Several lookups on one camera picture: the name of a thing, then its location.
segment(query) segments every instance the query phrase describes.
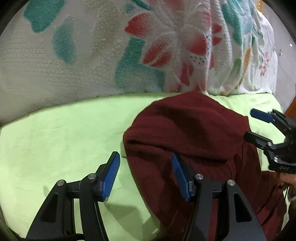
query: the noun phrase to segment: bed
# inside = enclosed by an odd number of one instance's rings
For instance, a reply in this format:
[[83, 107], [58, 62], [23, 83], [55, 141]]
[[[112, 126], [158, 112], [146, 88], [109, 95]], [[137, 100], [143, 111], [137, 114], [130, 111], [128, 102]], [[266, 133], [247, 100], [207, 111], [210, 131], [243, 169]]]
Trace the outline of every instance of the bed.
[[[1, 128], [0, 203], [7, 225], [25, 237], [45, 197], [59, 179], [80, 180], [112, 153], [121, 165], [110, 197], [100, 203], [110, 241], [152, 240], [164, 234], [133, 180], [122, 145], [124, 131], [151, 102], [173, 94], [128, 94], [50, 107]], [[252, 108], [281, 110], [271, 94], [210, 96], [226, 108], [249, 116]], [[280, 143], [284, 136], [272, 124], [249, 116], [251, 130]], [[262, 170], [268, 162], [258, 149]], [[78, 200], [76, 231], [82, 232]]]

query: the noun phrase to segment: dark red cloth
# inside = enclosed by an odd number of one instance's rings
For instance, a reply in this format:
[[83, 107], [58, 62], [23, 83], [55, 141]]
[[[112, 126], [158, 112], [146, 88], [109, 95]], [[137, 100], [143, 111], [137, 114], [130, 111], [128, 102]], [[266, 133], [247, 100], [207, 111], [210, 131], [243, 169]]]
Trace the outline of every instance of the dark red cloth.
[[[124, 147], [143, 198], [167, 229], [163, 240], [182, 240], [193, 209], [177, 186], [173, 152], [212, 181], [235, 180], [268, 240], [280, 231], [284, 198], [273, 173], [261, 172], [255, 146], [243, 140], [249, 130], [248, 117], [196, 92], [153, 102], [135, 118]], [[213, 205], [209, 240], [215, 237], [216, 212]]]

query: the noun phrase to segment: green bed sheet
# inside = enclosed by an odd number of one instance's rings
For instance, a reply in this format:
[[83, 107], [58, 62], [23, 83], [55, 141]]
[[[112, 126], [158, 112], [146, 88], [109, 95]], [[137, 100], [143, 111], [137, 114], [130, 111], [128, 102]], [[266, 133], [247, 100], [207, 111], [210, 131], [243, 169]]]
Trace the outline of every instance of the green bed sheet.
[[[172, 94], [128, 94], [85, 100], [35, 112], [5, 125], [0, 134], [0, 204], [6, 223], [25, 237], [45, 197], [59, 179], [81, 180], [105, 163], [112, 151], [121, 165], [110, 197], [99, 203], [110, 241], [151, 240], [163, 235], [160, 222], [145, 205], [124, 158], [122, 136], [151, 102]], [[211, 96], [242, 115], [250, 109], [280, 110], [271, 94]], [[249, 117], [252, 131], [282, 142], [272, 125]], [[268, 163], [258, 150], [263, 170]], [[75, 201], [76, 231], [82, 232]]]

